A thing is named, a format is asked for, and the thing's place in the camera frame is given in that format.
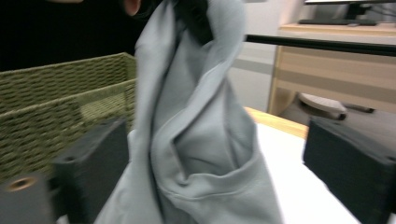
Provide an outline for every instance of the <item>gray fabric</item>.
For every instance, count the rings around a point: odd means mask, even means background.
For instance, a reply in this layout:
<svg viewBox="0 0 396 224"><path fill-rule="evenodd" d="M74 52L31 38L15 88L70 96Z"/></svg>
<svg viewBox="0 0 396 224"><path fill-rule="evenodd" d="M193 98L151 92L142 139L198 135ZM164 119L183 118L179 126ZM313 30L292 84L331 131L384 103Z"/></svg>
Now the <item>gray fabric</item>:
<svg viewBox="0 0 396 224"><path fill-rule="evenodd" d="M215 40L199 46L164 0L136 44L131 161L96 223L281 223L253 121L226 74L244 5L209 0Z"/></svg>

